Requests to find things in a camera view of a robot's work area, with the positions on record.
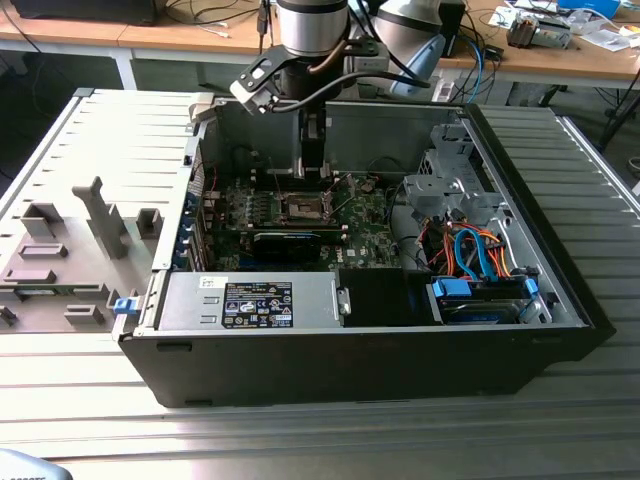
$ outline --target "computer case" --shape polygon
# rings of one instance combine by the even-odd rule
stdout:
[[[167,0],[11,0],[23,18],[154,25]]]

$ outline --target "white label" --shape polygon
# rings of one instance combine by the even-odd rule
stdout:
[[[229,277],[200,277],[200,288],[224,288]]]

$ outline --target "side panel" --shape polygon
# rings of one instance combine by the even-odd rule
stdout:
[[[166,407],[382,401],[515,393],[579,360],[590,329],[245,337],[127,337],[120,347]]]

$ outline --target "blue cable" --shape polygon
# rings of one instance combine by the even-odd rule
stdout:
[[[491,268],[491,264],[487,260],[482,237],[478,234],[478,232],[475,232],[470,228],[465,228],[463,230],[460,230],[456,235],[456,241],[453,246],[454,252],[456,254],[456,263],[462,270],[464,270],[467,274],[469,274],[469,276],[473,280],[478,281],[478,276],[476,275],[476,273],[473,270],[471,270],[469,267],[467,267],[467,265],[464,263],[464,260],[462,259],[462,251],[461,251],[462,240],[464,239],[465,235],[468,233],[473,236],[473,238],[476,241],[476,244],[478,245],[478,259],[480,260],[480,267],[482,268],[482,273],[484,274],[485,277],[489,277],[491,281],[496,282],[498,280],[498,276],[494,273],[493,269]]]
[[[466,37],[462,37],[462,39],[466,40],[467,43],[473,47],[476,52],[476,58],[478,59],[478,79],[476,80],[476,86],[473,89],[471,97],[469,97],[469,100],[467,100],[467,103],[471,103],[473,99],[476,98],[476,95],[478,94],[478,88],[480,87],[480,83],[482,82],[482,70],[484,69],[484,62],[482,60],[482,54],[480,53],[480,49],[478,48],[478,46]]]

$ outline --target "power supply label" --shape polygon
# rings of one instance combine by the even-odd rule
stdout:
[[[291,282],[227,283],[224,328],[293,327]]]

